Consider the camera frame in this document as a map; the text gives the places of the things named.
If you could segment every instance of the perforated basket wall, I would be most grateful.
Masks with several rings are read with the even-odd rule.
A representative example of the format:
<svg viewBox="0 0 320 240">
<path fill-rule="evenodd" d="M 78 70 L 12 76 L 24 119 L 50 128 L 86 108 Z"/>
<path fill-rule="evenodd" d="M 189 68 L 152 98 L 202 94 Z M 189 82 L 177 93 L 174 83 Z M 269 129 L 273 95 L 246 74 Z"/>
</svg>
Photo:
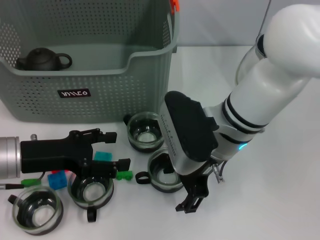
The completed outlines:
<svg viewBox="0 0 320 240">
<path fill-rule="evenodd" d="M 113 122 L 158 112 L 178 33 L 169 0 L 1 1 L 0 99 L 28 122 Z M 73 65 L 15 69 L 17 58 L 38 47 L 69 54 Z M 79 89 L 91 96 L 58 93 Z"/>
</svg>

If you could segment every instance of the blue light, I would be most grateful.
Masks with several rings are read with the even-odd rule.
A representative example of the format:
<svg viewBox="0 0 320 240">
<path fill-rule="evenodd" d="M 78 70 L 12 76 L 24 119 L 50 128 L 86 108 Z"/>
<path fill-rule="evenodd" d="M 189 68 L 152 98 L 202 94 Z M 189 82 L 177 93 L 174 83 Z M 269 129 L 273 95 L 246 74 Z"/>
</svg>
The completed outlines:
<svg viewBox="0 0 320 240">
<path fill-rule="evenodd" d="M 239 150 L 241 150 L 241 149 L 243 149 L 245 146 L 247 146 L 248 145 L 248 143 L 245 143 L 245 144 L 243 144 L 243 145 L 241 145 L 240 147 L 239 147 Z"/>
</svg>

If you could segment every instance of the white wall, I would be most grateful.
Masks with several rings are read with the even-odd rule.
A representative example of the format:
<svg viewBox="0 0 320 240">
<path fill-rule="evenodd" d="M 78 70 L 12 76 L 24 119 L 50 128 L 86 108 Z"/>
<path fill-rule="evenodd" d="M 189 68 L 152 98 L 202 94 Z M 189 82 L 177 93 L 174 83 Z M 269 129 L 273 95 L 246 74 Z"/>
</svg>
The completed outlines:
<svg viewBox="0 0 320 240">
<path fill-rule="evenodd" d="M 179 0 L 181 46 L 253 45 L 269 0 Z M 267 22 L 292 4 L 320 0 L 272 0 Z"/>
</svg>

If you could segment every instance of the basket logo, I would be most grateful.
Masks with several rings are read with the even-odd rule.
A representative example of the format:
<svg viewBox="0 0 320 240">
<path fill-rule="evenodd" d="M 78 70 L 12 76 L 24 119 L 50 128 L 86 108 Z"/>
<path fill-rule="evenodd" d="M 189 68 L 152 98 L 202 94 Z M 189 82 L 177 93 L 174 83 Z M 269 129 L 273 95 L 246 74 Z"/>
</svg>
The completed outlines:
<svg viewBox="0 0 320 240">
<path fill-rule="evenodd" d="M 58 90 L 58 94 L 62 99 L 91 97 L 91 93 L 88 88 Z"/>
</svg>

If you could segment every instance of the glass cup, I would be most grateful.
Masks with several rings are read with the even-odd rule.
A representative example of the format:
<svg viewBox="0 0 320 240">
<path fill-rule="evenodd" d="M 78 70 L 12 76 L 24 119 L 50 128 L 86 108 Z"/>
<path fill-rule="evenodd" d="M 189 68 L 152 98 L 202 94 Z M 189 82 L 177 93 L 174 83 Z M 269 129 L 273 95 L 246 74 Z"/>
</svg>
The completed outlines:
<svg viewBox="0 0 320 240">
<path fill-rule="evenodd" d="M 41 236 L 53 231 L 64 215 L 63 204 L 56 192 L 46 186 L 27 188 L 18 197 L 11 195 L 15 224 L 30 235 Z"/>
<path fill-rule="evenodd" d="M 148 111 L 124 117 L 128 139 L 135 150 L 152 153 L 164 144 L 158 117 L 158 114 Z"/>
<path fill-rule="evenodd" d="M 88 222 L 94 223 L 97 210 L 105 206 L 114 193 L 114 182 L 104 177 L 80 179 L 73 173 L 69 177 L 68 193 L 78 207 L 87 210 Z"/>
<path fill-rule="evenodd" d="M 172 166 L 167 147 L 161 148 L 151 155 L 147 171 L 135 175 L 138 184 L 151 184 L 163 193 L 175 193 L 183 188 L 183 184 Z"/>
</svg>

